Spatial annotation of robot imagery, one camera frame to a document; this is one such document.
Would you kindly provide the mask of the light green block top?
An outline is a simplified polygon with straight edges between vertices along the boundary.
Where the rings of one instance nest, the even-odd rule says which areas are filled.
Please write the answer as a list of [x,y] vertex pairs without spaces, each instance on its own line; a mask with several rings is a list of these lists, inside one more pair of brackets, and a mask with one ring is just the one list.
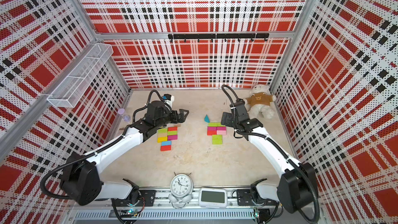
[[220,122],[218,122],[218,123],[216,123],[217,125],[217,127],[225,127],[224,125],[222,125]]
[[210,123],[208,124],[208,126],[209,126],[209,127],[217,127],[217,126],[218,126],[218,123],[217,123],[217,122],[210,122]]

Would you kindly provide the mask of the teal triangle block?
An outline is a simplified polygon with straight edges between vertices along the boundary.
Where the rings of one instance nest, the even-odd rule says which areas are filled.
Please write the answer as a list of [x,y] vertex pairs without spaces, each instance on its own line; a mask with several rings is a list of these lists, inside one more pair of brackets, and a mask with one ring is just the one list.
[[210,123],[210,119],[209,119],[209,117],[207,115],[205,116],[204,121],[207,122],[207,123]]

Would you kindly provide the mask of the pink block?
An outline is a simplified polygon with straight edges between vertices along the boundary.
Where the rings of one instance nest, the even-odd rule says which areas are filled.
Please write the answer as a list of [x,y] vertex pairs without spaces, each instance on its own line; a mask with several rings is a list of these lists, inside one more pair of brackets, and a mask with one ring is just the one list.
[[226,130],[217,130],[217,135],[226,135],[227,131]]

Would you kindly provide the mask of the magenta rectangular block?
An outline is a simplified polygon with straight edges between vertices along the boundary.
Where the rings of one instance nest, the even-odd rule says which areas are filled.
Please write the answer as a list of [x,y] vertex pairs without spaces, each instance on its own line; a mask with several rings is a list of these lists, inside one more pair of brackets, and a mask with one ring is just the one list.
[[168,135],[167,140],[168,141],[174,141],[178,139],[178,135]]

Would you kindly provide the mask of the natural wood rectangular block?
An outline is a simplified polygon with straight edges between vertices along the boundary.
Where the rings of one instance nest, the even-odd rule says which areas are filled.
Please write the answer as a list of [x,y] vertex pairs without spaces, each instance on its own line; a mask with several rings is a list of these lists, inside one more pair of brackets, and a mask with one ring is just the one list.
[[167,133],[158,133],[159,138],[167,137]]

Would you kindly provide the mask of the yellow rectangular block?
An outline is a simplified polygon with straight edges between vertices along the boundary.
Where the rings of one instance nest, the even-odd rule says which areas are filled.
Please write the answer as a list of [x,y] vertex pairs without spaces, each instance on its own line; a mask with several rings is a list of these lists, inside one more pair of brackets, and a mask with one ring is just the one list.
[[157,139],[157,142],[158,143],[162,143],[162,142],[166,142],[166,141],[168,141],[168,137],[158,137],[158,139]]

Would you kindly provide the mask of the blue rectangular block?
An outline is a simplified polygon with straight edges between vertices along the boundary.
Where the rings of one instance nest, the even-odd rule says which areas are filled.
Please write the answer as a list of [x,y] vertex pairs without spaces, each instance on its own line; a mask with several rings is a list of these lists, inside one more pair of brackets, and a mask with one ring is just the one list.
[[161,146],[171,146],[172,141],[164,141],[161,143]]

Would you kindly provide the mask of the red block front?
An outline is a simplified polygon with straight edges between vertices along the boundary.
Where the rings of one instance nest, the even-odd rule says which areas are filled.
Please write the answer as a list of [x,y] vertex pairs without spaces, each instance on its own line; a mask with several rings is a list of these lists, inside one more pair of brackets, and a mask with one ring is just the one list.
[[172,145],[162,145],[160,150],[161,151],[170,151],[170,150],[172,150]]

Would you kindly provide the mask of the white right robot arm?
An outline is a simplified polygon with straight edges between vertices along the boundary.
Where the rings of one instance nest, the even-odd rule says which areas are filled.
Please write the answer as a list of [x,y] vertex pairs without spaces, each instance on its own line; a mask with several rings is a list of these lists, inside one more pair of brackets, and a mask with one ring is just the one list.
[[319,194],[316,172],[309,163],[303,163],[289,155],[267,132],[256,118],[251,119],[245,103],[237,97],[235,100],[227,92],[231,87],[222,85],[222,91],[230,100],[230,112],[224,112],[221,124],[233,128],[234,132],[253,144],[275,169],[277,184],[261,181],[255,190],[261,199],[279,202],[284,209],[300,215],[310,224],[316,224],[320,218]]

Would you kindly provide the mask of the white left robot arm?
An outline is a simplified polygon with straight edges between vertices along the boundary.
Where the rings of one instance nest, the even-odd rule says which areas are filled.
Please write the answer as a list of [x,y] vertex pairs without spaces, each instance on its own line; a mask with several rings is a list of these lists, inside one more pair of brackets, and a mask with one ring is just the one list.
[[[100,174],[115,160],[130,149],[147,141],[159,129],[170,123],[184,123],[188,110],[173,110],[174,97],[170,94],[159,96],[159,100],[148,100],[135,113],[146,111],[143,118],[125,127],[122,134],[83,155],[73,153],[66,164],[48,172],[40,181],[42,193],[50,198],[73,200],[81,206],[96,200],[127,199],[134,184],[125,179],[122,182],[102,181]],[[63,196],[52,193],[46,186],[47,180],[61,172],[60,189]]]

